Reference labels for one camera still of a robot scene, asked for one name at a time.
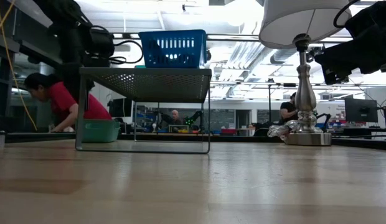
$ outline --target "blue basket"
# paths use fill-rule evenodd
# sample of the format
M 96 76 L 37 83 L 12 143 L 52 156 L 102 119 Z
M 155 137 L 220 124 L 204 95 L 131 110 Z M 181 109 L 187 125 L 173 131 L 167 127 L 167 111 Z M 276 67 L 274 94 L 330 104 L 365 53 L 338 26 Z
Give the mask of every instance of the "blue basket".
M 207 62 L 204 30 L 140 32 L 146 68 L 199 68 Z

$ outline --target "black hair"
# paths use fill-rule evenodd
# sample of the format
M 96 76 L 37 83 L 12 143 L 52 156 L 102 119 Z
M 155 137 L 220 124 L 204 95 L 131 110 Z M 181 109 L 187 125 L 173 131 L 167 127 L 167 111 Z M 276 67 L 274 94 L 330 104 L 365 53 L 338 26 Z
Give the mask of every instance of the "black hair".
M 293 97 L 295 97 L 295 95 L 297 95 L 297 93 L 293 93 L 293 94 L 291 95 L 290 99 L 292 100 Z
M 42 85 L 44 88 L 50 88 L 58 82 L 61 82 L 61 79 L 56 75 L 33 73 L 24 80 L 24 86 L 29 89 L 38 90 L 39 85 Z

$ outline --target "black monitor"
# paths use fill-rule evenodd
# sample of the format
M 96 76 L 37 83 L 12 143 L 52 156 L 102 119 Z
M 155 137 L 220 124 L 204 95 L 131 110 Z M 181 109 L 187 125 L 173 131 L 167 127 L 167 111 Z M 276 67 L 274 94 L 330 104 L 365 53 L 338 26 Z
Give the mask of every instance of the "black monitor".
M 359 100 L 346 98 L 346 121 L 379 122 L 378 107 L 375 100 Z
M 129 117 L 131 116 L 132 100 L 123 98 L 109 102 L 110 115 L 112 117 Z

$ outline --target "teal container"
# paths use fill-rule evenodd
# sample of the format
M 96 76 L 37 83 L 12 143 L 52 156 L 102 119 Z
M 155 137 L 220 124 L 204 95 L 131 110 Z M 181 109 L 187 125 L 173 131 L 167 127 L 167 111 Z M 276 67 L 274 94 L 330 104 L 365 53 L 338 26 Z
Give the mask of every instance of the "teal container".
M 120 122 L 84 119 L 83 142 L 109 143 L 117 140 Z

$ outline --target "white lamp shade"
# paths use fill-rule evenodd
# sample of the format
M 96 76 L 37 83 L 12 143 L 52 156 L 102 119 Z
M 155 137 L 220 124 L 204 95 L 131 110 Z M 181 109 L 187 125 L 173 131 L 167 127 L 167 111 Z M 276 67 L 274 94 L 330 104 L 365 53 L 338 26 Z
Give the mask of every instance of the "white lamp shade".
M 333 26 L 337 13 L 348 0 L 265 0 L 265 16 L 259 35 L 260 42 L 271 49 L 292 49 L 298 34 L 308 34 L 318 42 L 340 29 Z M 338 24 L 351 18 L 346 10 Z

